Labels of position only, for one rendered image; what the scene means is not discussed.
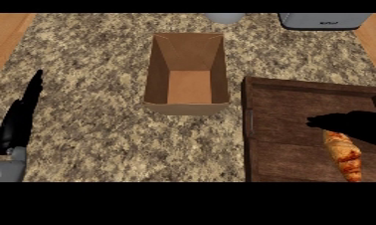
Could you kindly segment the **pale grey round container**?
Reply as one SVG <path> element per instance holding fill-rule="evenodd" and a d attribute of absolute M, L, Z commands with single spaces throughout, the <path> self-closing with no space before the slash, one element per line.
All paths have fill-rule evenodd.
<path fill-rule="evenodd" d="M 209 21 L 219 24 L 233 24 L 244 16 L 243 13 L 205 13 L 203 16 Z"/>

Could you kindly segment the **open brown cardboard box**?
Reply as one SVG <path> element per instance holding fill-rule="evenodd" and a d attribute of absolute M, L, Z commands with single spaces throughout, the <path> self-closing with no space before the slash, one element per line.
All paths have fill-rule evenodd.
<path fill-rule="evenodd" d="M 156 33 L 144 106 L 166 115 L 212 115 L 228 105 L 219 33 Z"/>

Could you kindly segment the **dark brown wooden tray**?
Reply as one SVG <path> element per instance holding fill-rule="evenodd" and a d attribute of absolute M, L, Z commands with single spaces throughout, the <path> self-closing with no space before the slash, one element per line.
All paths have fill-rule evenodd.
<path fill-rule="evenodd" d="M 376 87 L 246 77 L 242 132 L 247 182 L 342 182 L 306 119 L 327 113 L 376 112 Z"/>

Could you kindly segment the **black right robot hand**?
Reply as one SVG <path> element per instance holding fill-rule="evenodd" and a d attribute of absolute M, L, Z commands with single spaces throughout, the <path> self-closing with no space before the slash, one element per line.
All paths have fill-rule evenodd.
<path fill-rule="evenodd" d="M 376 112 L 351 111 L 309 116 L 309 127 L 318 127 L 376 145 Z"/>

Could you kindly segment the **pale grey appliance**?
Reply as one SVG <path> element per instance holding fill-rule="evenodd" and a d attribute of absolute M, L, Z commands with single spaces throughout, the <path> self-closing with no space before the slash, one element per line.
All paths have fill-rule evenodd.
<path fill-rule="evenodd" d="M 289 30 L 355 30 L 370 13 L 278 13 L 280 25 Z"/>

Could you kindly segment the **golden brown croissant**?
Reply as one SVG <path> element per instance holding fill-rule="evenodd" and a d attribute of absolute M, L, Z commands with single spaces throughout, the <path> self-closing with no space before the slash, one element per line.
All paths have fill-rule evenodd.
<path fill-rule="evenodd" d="M 345 180 L 359 182 L 361 150 L 351 138 L 343 133 L 324 130 L 323 143 Z"/>

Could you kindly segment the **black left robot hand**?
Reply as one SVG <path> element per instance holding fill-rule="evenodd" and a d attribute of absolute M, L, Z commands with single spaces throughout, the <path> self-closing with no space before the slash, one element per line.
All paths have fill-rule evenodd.
<path fill-rule="evenodd" d="M 0 124 L 0 155 L 7 155 L 11 149 L 28 145 L 41 91 L 42 71 L 38 70 L 28 83 L 22 99 L 13 102 Z"/>

